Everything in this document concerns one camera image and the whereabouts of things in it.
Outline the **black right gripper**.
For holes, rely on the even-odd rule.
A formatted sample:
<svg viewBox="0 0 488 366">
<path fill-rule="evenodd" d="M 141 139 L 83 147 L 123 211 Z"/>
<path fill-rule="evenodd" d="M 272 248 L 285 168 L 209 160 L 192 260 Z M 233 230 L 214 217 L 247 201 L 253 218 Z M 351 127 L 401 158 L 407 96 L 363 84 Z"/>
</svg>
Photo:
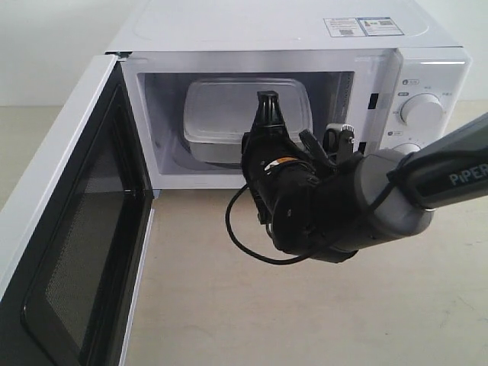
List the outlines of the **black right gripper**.
<svg viewBox="0 0 488 366">
<path fill-rule="evenodd" d="M 286 254 L 352 254 L 337 243 L 350 233 L 326 195 L 354 170 L 358 154 L 335 168 L 316 165 L 290 139 L 276 91 L 258 91 L 251 131 L 242 138 L 241 169 L 276 249 Z"/>
</svg>

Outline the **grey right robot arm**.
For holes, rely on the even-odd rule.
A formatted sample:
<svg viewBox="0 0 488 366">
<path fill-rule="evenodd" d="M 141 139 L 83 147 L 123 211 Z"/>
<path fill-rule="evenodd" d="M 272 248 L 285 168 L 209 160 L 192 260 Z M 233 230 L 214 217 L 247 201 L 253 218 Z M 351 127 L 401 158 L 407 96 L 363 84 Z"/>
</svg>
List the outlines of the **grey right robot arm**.
<svg viewBox="0 0 488 366">
<path fill-rule="evenodd" d="M 308 130 L 289 137 L 275 91 L 257 94 L 242 138 L 246 187 L 274 247 L 288 262 L 340 263 L 359 250 L 418 235 L 437 208 L 487 193 L 487 118 L 480 116 L 411 153 L 352 148 L 352 129 L 335 146 Z"/>
</svg>

